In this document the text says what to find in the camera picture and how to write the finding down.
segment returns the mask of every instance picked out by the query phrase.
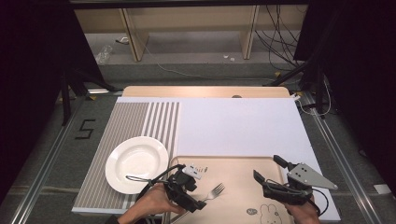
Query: person's right hand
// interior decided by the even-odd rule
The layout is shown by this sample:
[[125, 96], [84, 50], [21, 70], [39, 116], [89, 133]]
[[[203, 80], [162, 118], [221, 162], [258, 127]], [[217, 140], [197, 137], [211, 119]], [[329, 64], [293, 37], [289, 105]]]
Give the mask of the person's right hand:
[[303, 205], [290, 205], [288, 203], [283, 203], [294, 217], [296, 224], [319, 224], [319, 218], [317, 209], [310, 203], [305, 203]]

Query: fork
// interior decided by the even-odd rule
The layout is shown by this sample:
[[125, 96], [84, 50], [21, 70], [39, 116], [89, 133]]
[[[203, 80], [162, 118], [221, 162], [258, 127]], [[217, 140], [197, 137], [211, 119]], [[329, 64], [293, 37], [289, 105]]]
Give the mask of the fork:
[[[217, 198], [221, 192], [224, 190], [224, 185], [222, 183], [220, 183], [219, 185], [217, 185], [215, 188], [213, 188], [212, 190], [210, 190], [209, 193], [207, 193], [206, 197], [202, 200], [202, 202], [206, 202], [207, 200], [213, 200], [215, 198]], [[186, 216], [189, 213], [189, 211], [185, 212], [182, 215], [178, 215], [177, 217], [174, 217], [171, 219], [171, 224], [175, 224], [178, 221], [180, 221], [184, 216]]]

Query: white plate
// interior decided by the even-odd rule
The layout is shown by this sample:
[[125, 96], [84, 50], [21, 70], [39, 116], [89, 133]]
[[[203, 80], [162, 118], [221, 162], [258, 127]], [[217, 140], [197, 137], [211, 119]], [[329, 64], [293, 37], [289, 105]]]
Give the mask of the white plate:
[[106, 162], [106, 179], [114, 190], [136, 194], [147, 185], [127, 179], [132, 175], [152, 179], [166, 170], [169, 162], [165, 146], [155, 138], [140, 136], [119, 144]]

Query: beige tray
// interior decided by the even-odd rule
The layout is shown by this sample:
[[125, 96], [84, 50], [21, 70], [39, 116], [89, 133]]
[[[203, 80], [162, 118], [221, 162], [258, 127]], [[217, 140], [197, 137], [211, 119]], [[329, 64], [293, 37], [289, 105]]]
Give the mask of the beige tray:
[[[187, 214], [178, 224], [189, 223], [292, 223], [285, 206], [264, 198], [262, 186], [253, 178], [253, 170], [266, 179], [283, 183], [279, 166], [270, 157], [175, 157], [171, 165], [194, 164], [202, 171], [197, 189], [188, 192], [194, 199], [202, 200], [219, 183], [225, 190], [215, 200], [206, 201], [202, 210]], [[248, 211], [257, 211], [250, 215]], [[176, 214], [165, 214], [163, 223]]]

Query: floor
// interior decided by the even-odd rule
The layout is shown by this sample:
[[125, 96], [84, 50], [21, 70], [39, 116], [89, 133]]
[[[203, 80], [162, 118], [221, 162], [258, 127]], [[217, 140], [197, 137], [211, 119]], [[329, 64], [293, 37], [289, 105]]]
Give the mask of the floor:
[[[293, 43], [293, 38], [288, 32], [282, 33], [285, 41]], [[253, 41], [253, 48], [249, 60], [242, 58], [242, 53], [239, 46], [238, 33], [235, 32], [187, 32], [187, 33], [158, 33], [151, 34], [148, 41], [147, 49], [141, 62], [134, 62], [130, 48], [128, 45], [117, 43], [116, 40], [122, 40], [124, 34], [111, 34], [111, 35], [87, 35], [87, 40], [92, 48], [93, 56], [97, 56], [102, 48], [109, 45], [112, 50], [110, 57], [104, 62], [105, 65], [154, 65], [158, 66], [159, 70], [166, 70], [168, 67], [176, 68], [173, 72], [182, 74], [182, 76], [208, 76], [210, 73], [203, 72], [207, 67], [217, 66], [219, 64], [241, 65], [246, 67], [257, 66], [258, 64], [266, 63], [271, 66], [272, 70], [269, 72], [267, 79], [275, 79], [276, 72], [284, 74], [284, 70], [291, 69], [292, 66], [284, 62], [280, 57], [270, 54], [268, 49], [262, 44], [260, 39], [255, 35]], [[274, 45], [274, 49], [279, 52], [284, 52], [281, 45]], [[178, 64], [199, 64], [202, 69], [193, 70], [194, 74], [186, 74], [177, 69]], [[102, 71], [106, 72], [106, 67], [102, 66]], [[249, 80], [247, 85], [260, 86], [262, 82], [258, 80]], [[219, 85], [233, 85], [238, 82], [243, 83], [241, 80], [234, 80], [234, 82], [216, 83]], [[295, 80], [290, 80], [286, 83], [290, 89], [298, 89]], [[76, 98], [73, 101], [73, 111], [77, 111], [75, 120], [83, 120], [85, 118], [96, 118], [93, 124], [95, 130], [103, 130], [106, 127], [106, 122], [111, 113], [112, 107], [117, 95], [107, 95], [104, 97], [98, 96], [93, 100], [92, 97], [84, 99]], [[305, 94], [303, 103], [312, 102], [313, 98], [310, 93]], [[313, 146], [318, 150], [315, 151], [319, 164], [322, 166], [323, 174], [329, 177], [334, 182], [340, 183], [339, 190], [332, 192], [333, 199], [337, 208], [339, 209], [342, 221], [340, 223], [377, 223], [370, 221], [370, 217], [379, 215], [383, 223], [391, 223], [396, 220], [394, 211], [396, 209], [396, 202], [391, 194], [380, 194], [375, 189], [374, 185], [384, 184], [381, 177], [376, 172], [373, 165], [368, 162], [361, 154], [359, 154], [359, 147], [353, 134], [347, 127], [347, 124], [342, 119], [342, 114], [336, 110], [336, 104], [326, 116], [326, 120], [316, 119], [311, 115], [301, 112], [301, 117], [304, 126], [307, 130], [309, 139]], [[37, 143], [30, 159], [23, 167], [20, 176], [16, 180], [14, 187], [10, 190], [6, 200], [0, 207], [0, 223], [16, 223], [12, 222], [15, 211], [24, 199], [23, 196], [31, 189], [32, 183], [40, 177], [41, 164], [46, 161], [47, 156], [54, 145], [59, 141], [59, 134], [67, 132], [66, 138], [60, 140], [60, 147], [62, 150], [58, 155], [54, 155], [56, 161], [50, 167], [51, 172], [49, 176], [45, 177], [45, 184], [39, 190], [39, 196], [36, 198], [34, 208], [30, 216], [26, 218], [26, 223], [104, 223], [107, 216], [83, 217], [78, 214], [73, 214], [70, 208], [73, 206], [76, 195], [81, 186], [81, 181], [84, 179], [86, 172], [75, 172], [70, 174], [65, 171], [67, 169], [87, 170], [95, 152], [95, 147], [100, 141], [100, 132], [92, 133], [92, 138], [89, 142], [80, 142], [80, 147], [76, 148], [75, 145], [70, 144], [71, 140], [80, 134], [78, 132], [79, 123], [70, 124], [69, 130], [64, 130], [60, 125], [62, 123], [62, 105], [58, 102], [55, 105], [52, 122], [49, 123], [46, 131], [42, 134], [42, 138]], [[333, 139], [336, 139], [336, 147], [332, 147], [332, 139], [326, 139], [324, 133], [331, 130]], [[358, 186], [363, 187], [363, 196], [367, 196], [370, 203], [369, 206], [374, 205], [375, 213], [371, 213], [369, 208], [361, 207], [361, 203], [357, 203], [358, 199], [363, 199], [361, 195], [354, 194], [353, 184], [354, 180], [348, 181], [345, 176], [348, 174], [343, 173], [340, 169], [340, 164], [334, 159], [337, 150], [340, 147], [348, 164], [353, 167], [352, 178], [355, 176], [358, 180]]]

